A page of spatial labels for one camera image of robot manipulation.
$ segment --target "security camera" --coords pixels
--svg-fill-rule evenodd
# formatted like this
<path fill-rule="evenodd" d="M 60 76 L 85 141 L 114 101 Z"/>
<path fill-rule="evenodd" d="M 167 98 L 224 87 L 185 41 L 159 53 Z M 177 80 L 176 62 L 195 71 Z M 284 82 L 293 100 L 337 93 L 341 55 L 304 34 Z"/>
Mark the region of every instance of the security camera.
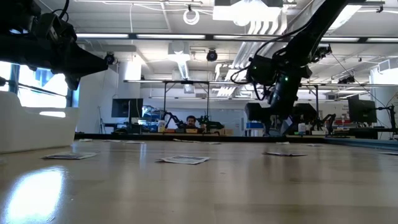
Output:
<path fill-rule="evenodd" d="M 108 65 L 114 65 L 117 62 L 114 52 L 107 52 L 104 59 Z"/>
<path fill-rule="evenodd" d="M 207 53 L 206 57 L 208 62 L 214 62 L 217 60 L 217 53 L 215 49 L 210 49 L 209 52 Z"/>

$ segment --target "person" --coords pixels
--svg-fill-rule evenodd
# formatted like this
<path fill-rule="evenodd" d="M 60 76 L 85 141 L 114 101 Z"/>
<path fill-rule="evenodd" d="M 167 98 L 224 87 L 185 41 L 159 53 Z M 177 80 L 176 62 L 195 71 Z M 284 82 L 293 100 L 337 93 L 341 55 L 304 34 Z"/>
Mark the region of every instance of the person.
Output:
<path fill-rule="evenodd" d="M 196 122 L 197 122 L 196 117 L 194 117 L 192 115 L 187 116 L 187 128 L 197 128 L 195 125 Z"/>

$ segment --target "window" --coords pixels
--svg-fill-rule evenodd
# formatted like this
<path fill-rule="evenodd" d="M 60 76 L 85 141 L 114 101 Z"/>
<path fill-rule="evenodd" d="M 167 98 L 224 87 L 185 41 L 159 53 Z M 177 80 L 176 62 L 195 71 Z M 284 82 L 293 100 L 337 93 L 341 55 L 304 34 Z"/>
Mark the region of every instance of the window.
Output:
<path fill-rule="evenodd" d="M 62 95 L 49 95 L 20 86 L 18 97 L 22 106 L 64 108 L 67 105 L 68 85 L 63 74 L 54 75 L 50 70 L 43 68 L 38 68 L 36 72 L 33 72 L 28 66 L 21 65 L 19 83 Z"/>
<path fill-rule="evenodd" d="M 8 62 L 0 62 L 0 77 L 9 80 L 11 76 L 11 63 Z M 0 91 L 8 91 L 8 84 L 4 86 L 0 86 Z"/>

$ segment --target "computer monitor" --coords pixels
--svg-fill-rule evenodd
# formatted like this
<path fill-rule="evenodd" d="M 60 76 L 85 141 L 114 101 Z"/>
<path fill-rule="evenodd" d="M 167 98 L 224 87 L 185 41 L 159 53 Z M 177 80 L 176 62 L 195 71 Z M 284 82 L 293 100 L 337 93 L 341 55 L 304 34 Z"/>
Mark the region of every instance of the computer monitor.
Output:
<path fill-rule="evenodd" d="M 113 99 L 112 117 L 113 118 L 140 118 L 142 117 L 142 106 L 144 99 Z"/>
<path fill-rule="evenodd" d="M 349 120 L 361 123 L 376 123 L 376 104 L 370 100 L 348 99 Z"/>

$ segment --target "ceiling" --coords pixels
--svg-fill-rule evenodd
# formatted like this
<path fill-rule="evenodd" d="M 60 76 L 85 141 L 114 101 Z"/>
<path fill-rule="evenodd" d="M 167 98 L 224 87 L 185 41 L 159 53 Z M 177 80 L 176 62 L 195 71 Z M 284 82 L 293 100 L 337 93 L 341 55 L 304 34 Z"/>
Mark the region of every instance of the ceiling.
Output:
<path fill-rule="evenodd" d="M 35 0 L 39 3 L 44 12 L 61 9 L 64 1 L 60 0 Z M 213 0 L 201 0 L 202 7 L 194 7 L 201 10 L 212 10 Z M 287 11 L 287 20 L 292 21 L 297 14 L 310 2 L 310 0 L 296 0 L 297 7 Z M 385 0 L 385 11 L 398 11 L 396 0 Z M 199 22 L 188 25 L 183 21 L 184 11 L 161 11 L 161 6 L 150 5 L 148 7 L 156 10 L 147 9 L 140 6 L 131 8 L 130 5 L 109 5 L 101 2 L 76 2 L 71 0 L 68 8 L 70 15 L 69 22 L 74 25 L 76 32 L 150 32 L 150 33 L 194 33 L 194 34 L 246 34 L 249 26 L 240 27 L 231 21 L 214 21 L 211 15 L 200 13 Z M 185 9 L 185 6 L 165 6 L 166 10 Z M 364 10 L 375 10 L 377 6 L 363 6 Z M 382 12 L 357 12 L 347 23 L 332 33 L 333 35 L 356 36 L 397 36 L 398 26 L 395 21 L 398 14 Z M 167 51 L 170 41 L 159 40 L 92 40 L 82 42 L 90 46 L 99 46 L 99 49 L 107 45 L 135 45 L 146 61 L 149 70 L 147 73 L 171 73 L 177 69 L 177 64 L 167 60 Z M 239 51 L 241 42 L 207 42 L 191 41 L 190 46 L 191 61 L 188 61 L 190 70 L 209 70 L 214 71 L 216 63 L 206 61 L 208 49 L 215 48 L 218 53 L 219 62 L 233 61 Z M 337 80 L 344 75 L 345 69 L 354 70 L 356 79 L 360 82 L 368 81 L 369 69 L 377 65 L 377 62 L 386 60 L 391 56 L 398 55 L 398 44 L 333 44 L 333 54 L 344 66 L 343 68 L 337 60 L 329 55 L 320 63 L 311 65 L 313 76 L 311 81 L 328 82 L 331 77 Z M 132 52 L 118 52 L 120 60 L 129 60 Z"/>

